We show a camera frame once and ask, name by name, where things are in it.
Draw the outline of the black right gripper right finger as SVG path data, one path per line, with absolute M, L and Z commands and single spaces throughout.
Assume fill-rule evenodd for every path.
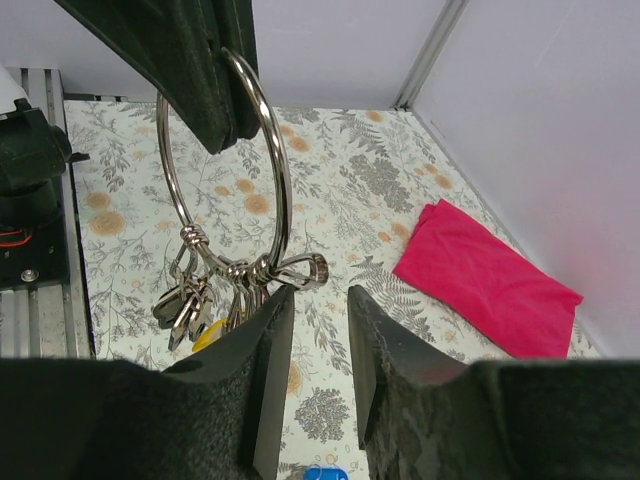
M 348 291 L 358 440 L 374 479 L 635 479 L 635 360 L 464 364 Z

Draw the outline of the black head silver key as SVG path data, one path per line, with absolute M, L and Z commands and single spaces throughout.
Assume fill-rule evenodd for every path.
M 172 288 L 153 306 L 152 315 L 161 330 L 170 331 L 170 352 L 176 351 L 185 339 L 195 342 L 212 325 L 210 285 L 200 281 L 195 286 Z

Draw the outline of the yellow key tag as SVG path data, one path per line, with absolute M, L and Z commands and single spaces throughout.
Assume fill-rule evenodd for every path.
M 229 319 L 222 318 L 208 326 L 199 338 L 193 343 L 192 352 L 204 350 L 228 332 Z

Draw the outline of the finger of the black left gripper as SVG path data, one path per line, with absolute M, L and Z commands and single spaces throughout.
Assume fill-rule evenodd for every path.
M 211 154 L 233 144 L 230 92 L 216 71 L 215 19 L 201 1 L 60 1 L 166 99 Z
M 252 139 L 260 121 L 245 87 L 248 68 L 258 73 L 251 1 L 213 1 L 217 26 L 214 42 L 217 98 L 213 148 L 229 148 L 238 139 Z

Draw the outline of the blue key tag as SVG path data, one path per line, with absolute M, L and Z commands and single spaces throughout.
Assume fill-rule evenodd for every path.
M 348 474 L 338 467 L 313 466 L 306 469 L 303 480 L 348 480 Z

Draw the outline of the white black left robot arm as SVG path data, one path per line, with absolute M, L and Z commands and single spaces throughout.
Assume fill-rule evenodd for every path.
M 253 138 L 259 121 L 224 58 L 258 66 L 249 1 L 63 1 L 61 7 L 148 80 L 211 154 Z M 57 180 L 81 160 L 27 95 L 1 109 L 1 286 L 68 279 Z

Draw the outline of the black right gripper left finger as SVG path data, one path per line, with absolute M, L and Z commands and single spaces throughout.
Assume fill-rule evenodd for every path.
M 5 479 L 273 479 L 295 293 L 164 371 L 128 361 L 5 359 Z

